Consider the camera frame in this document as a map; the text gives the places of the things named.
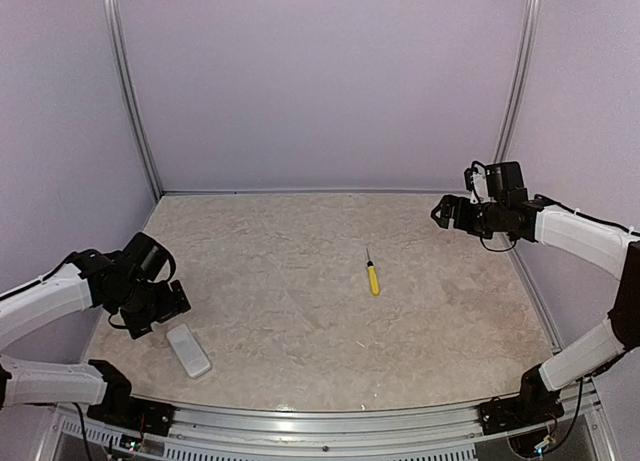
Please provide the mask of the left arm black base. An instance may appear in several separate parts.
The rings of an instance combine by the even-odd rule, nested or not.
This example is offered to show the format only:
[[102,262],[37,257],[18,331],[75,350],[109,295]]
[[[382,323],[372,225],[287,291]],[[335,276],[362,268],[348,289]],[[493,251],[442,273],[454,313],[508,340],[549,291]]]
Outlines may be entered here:
[[142,434],[168,436],[176,411],[173,405],[134,397],[131,382],[107,361],[89,360],[88,364],[106,382],[101,402],[87,408],[90,419]]

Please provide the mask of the white remote control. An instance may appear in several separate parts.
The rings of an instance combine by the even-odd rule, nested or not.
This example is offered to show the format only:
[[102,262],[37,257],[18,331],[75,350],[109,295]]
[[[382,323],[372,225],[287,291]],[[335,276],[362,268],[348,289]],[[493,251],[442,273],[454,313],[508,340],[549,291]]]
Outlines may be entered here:
[[198,378],[211,370],[209,358],[186,324],[170,329],[166,339],[190,378]]

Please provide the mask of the yellow handled screwdriver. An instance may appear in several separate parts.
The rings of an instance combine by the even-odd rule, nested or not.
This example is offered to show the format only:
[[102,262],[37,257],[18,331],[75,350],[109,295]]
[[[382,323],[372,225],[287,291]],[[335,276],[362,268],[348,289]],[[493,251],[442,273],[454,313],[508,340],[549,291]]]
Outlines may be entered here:
[[365,249],[365,253],[367,256],[367,273],[369,278],[370,291],[374,296],[378,296],[381,292],[381,289],[380,289],[380,284],[379,284],[378,275],[376,271],[376,266],[373,260],[371,259],[368,248]]

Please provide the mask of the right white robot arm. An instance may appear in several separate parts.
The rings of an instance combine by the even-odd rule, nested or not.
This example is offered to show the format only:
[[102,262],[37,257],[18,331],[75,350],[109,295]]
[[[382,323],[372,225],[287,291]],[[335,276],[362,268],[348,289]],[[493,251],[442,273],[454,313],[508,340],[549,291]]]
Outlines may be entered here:
[[430,213],[439,227],[454,227],[484,241],[504,233],[553,247],[609,273],[618,281],[605,319],[559,354],[523,374],[511,414],[523,425],[535,423],[572,382],[612,365],[639,347],[639,236],[568,211],[538,196],[507,204],[473,203],[445,195]]

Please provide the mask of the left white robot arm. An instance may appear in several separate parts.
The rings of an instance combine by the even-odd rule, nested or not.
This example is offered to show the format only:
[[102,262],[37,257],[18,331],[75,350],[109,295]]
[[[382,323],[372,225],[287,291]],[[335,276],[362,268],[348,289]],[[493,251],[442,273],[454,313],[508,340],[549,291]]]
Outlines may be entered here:
[[[1,345],[67,315],[95,308],[118,316],[119,329],[138,339],[186,313],[191,305],[174,278],[173,255],[154,238],[136,233],[121,250],[72,252],[49,273],[1,296]],[[107,361],[81,364],[1,360],[1,405],[77,403],[94,419],[127,426],[140,415],[131,382]]]

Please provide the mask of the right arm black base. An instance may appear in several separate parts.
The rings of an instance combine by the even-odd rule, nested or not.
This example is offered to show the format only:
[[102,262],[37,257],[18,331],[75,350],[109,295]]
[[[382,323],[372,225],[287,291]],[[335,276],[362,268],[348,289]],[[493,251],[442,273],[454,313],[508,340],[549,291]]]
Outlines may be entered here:
[[492,435],[561,418],[564,408],[560,390],[546,388],[539,372],[540,365],[526,371],[517,395],[494,397],[477,406],[484,435]]

